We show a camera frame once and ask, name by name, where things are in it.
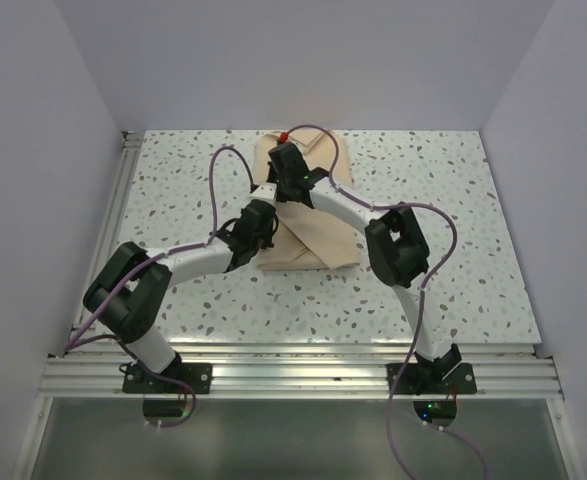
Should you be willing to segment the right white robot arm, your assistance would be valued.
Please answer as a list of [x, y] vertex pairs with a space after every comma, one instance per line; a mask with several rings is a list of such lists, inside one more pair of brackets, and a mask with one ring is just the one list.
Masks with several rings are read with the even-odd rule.
[[430, 248], [413, 211], [417, 205], [372, 206], [337, 186], [327, 170], [311, 170], [289, 141], [280, 141], [268, 155], [268, 178], [277, 186], [279, 201], [316, 209], [364, 235], [373, 273], [395, 292], [410, 325], [414, 353], [422, 364], [420, 384], [430, 392], [443, 391], [453, 382], [453, 368], [462, 357], [452, 341], [434, 331], [439, 320], [427, 314], [426, 286], [437, 269], [428, 265]]

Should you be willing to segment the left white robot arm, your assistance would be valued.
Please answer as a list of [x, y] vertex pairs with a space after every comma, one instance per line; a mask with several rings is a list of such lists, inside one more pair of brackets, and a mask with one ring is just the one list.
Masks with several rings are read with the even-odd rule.
[[102, 323], [147, 367], [148, 384], [158, 392], [170, 392], [180, 383], [181, 369], [176, 364], [177, 352], [155, 326], [167, 291], [192, 279], [246, 265], [259, 250], [273, 246], [278, 225], [275, 206], [253, 199], [207, 244], [153, 254], [126, 242], [90, 284], [83, 305], [92, 320]]

